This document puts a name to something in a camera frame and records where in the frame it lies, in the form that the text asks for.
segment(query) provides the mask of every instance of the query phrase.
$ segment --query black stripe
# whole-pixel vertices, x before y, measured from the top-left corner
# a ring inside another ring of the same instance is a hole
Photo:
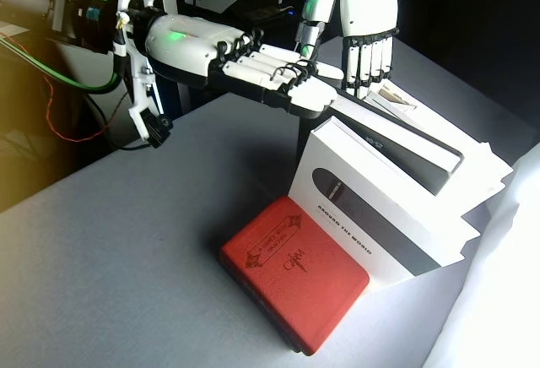
[[[440,267],[433,258],[330,171],[317,168],[313,170],[312,178],[317,189],[326,198],[333,192],[332,203],[410,273],[420,275]]]

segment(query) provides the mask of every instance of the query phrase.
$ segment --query green cable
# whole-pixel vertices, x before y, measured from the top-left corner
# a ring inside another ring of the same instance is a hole
[[[17,56],[23,58],[28,64],[32,65],[33,67],[39,69],[43,73],[54,78],[56,81],[60,81],[76,89],[80,89],[84,92],[88,92],[91,94],[105,94],[107,92],[111,92],[114,88],[116,88],[118,84],[120,83],[120,81],[122,80],[116,73],[113,73],[111,76],[111,79],[105,85],[101,85],[99,87],[84,85],[84,84],[78,83],[77,81],[73,79],[70,79],[69,77],[66,77],[63,74],[60,74],[59,72],[53,70],[52,68],[47,67],[42,62],[39,62],[38,60],[33,58],[30,54],[26,54],[24,51],[21,51],[17,46],[12,45],[8,41],[4,40],[3,38],[0,38],[0,43],[2,43],[6,48],[8,48],[11,52],[15,53]]]

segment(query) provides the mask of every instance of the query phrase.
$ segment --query red leather case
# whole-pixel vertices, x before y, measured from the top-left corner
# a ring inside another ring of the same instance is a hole
[[[321,347],[370,281],[288,197],[228,241],[220,259],[306,355]]]

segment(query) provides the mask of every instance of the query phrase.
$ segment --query table surface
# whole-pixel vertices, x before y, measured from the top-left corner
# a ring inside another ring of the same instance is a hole
[[[321,57],[338,64],[340,51],[330,41]],[[528,149],[496,133],[503,118],[515,137],[526,125],[405,45],[394,51],[397,84],[474,137],[495,136],[510,159]],[[218,263],[288,191],[297,127],[224,95],[178,120],[162,148],[115,152],[0,214],[0,366],[421,366],[471,257],[360,297],[312,357],[291,351]]]

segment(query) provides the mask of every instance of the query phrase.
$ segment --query white curtain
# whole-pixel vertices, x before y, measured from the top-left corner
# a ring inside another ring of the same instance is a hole
[[[514,165],[424,368],[540,367],[540,144]]]

